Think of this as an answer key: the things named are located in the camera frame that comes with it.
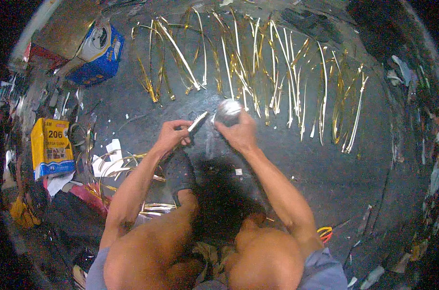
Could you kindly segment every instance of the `person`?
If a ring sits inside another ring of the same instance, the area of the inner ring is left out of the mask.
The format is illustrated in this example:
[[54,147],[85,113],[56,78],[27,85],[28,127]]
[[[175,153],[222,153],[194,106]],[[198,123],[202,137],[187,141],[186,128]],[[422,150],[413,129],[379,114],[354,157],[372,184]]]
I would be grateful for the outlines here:
[[[244,110],[239,124],[216,122],[216,129],[244,156],[258,176],[274,211],[288,233],[261,228],[263,217],[247,217],[235,238],[235,252],[225,262],[227,285],[195,285],[205,261],[184,255],[199,212],[194,176],[187,154],[175,150],[190,143],[190,121],[165,122],[158,140],[121,184],[109,208],[100,250],[89,270],[86,289],[346,289],[342,265],[324,248],[313,213],[302,194],[258,148],[255,121]],[[161,166],[178,206],[131,231],[155,168]]]

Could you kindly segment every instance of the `hand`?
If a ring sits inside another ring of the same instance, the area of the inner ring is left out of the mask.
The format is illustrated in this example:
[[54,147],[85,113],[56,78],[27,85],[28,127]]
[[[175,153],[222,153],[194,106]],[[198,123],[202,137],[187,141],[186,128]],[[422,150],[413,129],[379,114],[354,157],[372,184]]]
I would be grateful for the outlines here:
[[166,154],[181,143],[187,145],[190,143],[188,127],[192,125],[192,121],[174,120],[163,123],[158,140],[154,145],[154,149]]
[[242,154],[257,147],[255,120],[243,109],[240,112],[239,124],[226,127],[221,122],[215,122],[215,127],[228,140],[229,144]]

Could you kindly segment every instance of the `yellow box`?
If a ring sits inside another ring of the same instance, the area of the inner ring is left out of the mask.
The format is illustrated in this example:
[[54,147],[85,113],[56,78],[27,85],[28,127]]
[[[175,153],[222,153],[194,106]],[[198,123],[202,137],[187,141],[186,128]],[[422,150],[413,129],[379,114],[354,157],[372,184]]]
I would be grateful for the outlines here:
[[32,165],[35,180],[75,170],[68,139],[69,122],[41,118],[31,131]]

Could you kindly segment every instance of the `cardboard box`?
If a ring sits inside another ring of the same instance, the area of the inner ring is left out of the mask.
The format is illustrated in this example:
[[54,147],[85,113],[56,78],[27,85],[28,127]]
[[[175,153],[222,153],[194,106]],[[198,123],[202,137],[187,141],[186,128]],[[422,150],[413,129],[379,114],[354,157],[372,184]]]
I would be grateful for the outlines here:
[[57,176],[75,170],[69,122],[41,118],[31,131],[34,178]]
[[76,66],[67,79],[85,87],[100,84],[118,72],[124,37],[107,21],[96,21],[89,29],[77,58],[85,63]]

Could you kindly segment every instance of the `man's arm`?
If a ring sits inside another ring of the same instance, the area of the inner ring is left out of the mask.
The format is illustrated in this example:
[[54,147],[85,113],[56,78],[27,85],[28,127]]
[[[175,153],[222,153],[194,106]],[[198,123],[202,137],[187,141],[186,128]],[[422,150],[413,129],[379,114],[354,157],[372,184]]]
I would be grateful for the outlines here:
[[178,143],[190,142],[189,132],[185,129],[191,121],[176,120],[165,122],[153,148],[143,158],[136,169],[123,181],[114,194],[103,231],[100,248],[110,247],[118,238],[128,232],[134,224],[141,203],[145,200],[155,168],[158,162]]
[[215,123],[216,128],[239,151],[258,176],[274,211],[298,241],[302,254],[323,247],[316,233],[313,213],[304,196],[274,166],[258,148],[255,141],[255,121],[242,111],[240,123],[230,128]]

